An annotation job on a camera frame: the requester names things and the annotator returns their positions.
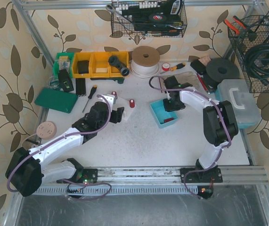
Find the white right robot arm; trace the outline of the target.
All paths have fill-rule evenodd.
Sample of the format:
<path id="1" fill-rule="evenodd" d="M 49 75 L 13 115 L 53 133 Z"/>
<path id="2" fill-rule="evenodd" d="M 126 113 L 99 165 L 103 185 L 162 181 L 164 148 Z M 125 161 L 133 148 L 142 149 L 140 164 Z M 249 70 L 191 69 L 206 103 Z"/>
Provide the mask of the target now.
<path id="1" fill-rule="evenodd" d="M 193 107 L 203 115 L 203 130 L 207 145 L 198 159 L 200 169 L 196 172 L 205 172 L 216 167 L 225 148 L 232 145 L 232 139 L 238 134 L 232 104 L 229 101 L 219 102 L 211 99 L 194 87 L 165 89 L 171 97 L 172 92 L 179 92 L 180 101 Z"/>

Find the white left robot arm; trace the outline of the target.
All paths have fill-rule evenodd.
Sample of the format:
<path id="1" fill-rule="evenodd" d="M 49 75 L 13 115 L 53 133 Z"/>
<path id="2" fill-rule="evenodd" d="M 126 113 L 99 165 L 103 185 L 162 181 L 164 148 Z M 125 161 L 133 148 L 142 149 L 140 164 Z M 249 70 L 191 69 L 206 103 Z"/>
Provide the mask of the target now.
<path id="1" fill-rule="evenodd" d="M 86 177 L 84 167 L 75 158 L 57 164 L 52 161 L 94 138 L 109 122 L 120 122 L 123 112 L 124 107 L 112 110 L 107 103 L 98 101 L 62 135 L 29 150 L 18 148 L 5 173 L 7 189 L 27 197 L 41 185 L 55 181 L 92 185 L 93 180 Z"/>

